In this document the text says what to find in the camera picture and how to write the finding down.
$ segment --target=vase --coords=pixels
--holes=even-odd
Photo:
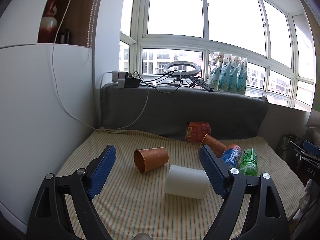
[[[57,4],[62,0],[48,0],[40,22],[39,43],[53,43],[57,33],[58,22],[54,17],[57,13]]]

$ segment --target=metal pivot bolt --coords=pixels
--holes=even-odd
[[[46,179],[52,179],[53,178],[53,174],[52,173],[49,173],[45,176]]]
[[[270,179],[270,175],[269,173],[263,173],[262,176],[265,178],[265,179]]]
[[[85,169],[83,169],[83,168],[80,168],[80,169],[77,170],[77,174],[78,175],[82,175],[84,173],[85,173]]]
[[[236,168],[232,168],[230,171],[231,171],[232,174],[238,174],[239,173],[239,170],[236,169]]]

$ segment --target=gray fabric cover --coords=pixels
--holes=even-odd
[[[174,87],[160,87],[170,92]],[[101,90],[102,126],[117,129],[132,123],[147,99],[147,87],[119,89],[117,83]],[[126,129],[140,130],[184,140],[188,122],[208,122],[217,139],[257,136],[268,110],[266,97],[252,98],[233,93],[179,88],[170,94],[149,88],[149,99],[141,117]]]

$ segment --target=brown paper cup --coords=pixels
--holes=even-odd
[[[226,146],[222,142],[219,142],[217,139],[211,137],[209,134],[206,134],[204,136],[201,142],[201,146],[206,144],[209,145],[210,149],[218,158],[221,158],[224,150],[226,149]]]
[[[161,147],[135,150],[133,159],[138,171],[143,174],[166,164],[169,160],[169,156],[167,150]]]

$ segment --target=green bottle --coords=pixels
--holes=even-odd
[[[243,152],[239,170],[245,175],[258,175],[258,157],[255,149],[248,149]]]

